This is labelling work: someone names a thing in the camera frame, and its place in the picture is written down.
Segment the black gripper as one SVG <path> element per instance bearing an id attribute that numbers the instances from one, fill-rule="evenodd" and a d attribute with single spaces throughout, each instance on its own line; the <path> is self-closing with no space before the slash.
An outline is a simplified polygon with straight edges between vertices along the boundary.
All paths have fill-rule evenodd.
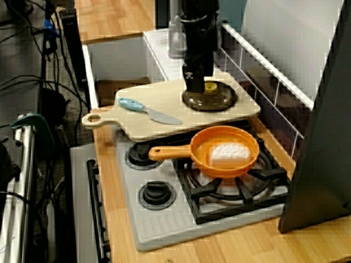
<path id="1" fill-rule="evenodd" d="M 186 91 L 189 93 L 204 93 L 204 79 L 196 78 L 213 76 L 214 52 L 186 51 L 182 70 L 186 83 Z"/>

